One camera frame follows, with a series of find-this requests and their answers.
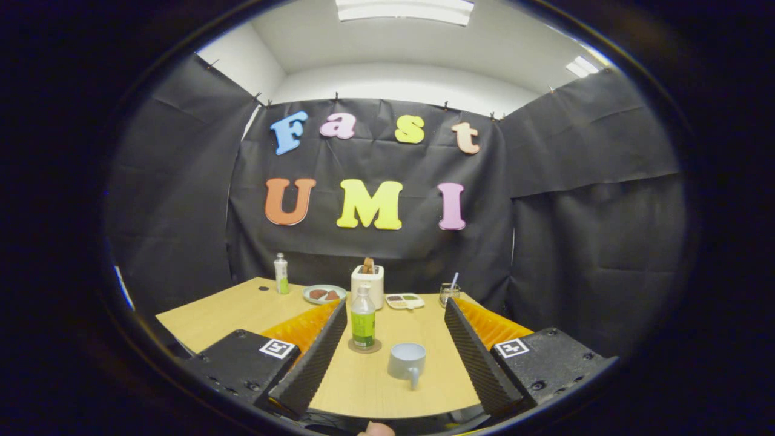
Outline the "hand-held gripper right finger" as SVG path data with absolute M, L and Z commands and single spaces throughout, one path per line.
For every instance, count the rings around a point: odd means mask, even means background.
M 572 394 L 618 362 L 554 326 L 534 332 L 467 300 L 450 298 L 444 321 L 484 413 L 493 418 Z

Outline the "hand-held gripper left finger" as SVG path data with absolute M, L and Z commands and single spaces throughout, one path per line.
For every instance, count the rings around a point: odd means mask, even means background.
M 332 301 L 262 334 L 235 329 L 182 363 L 219 394 L 298 420 L 312 403 L 346 326 L 345 301 Z

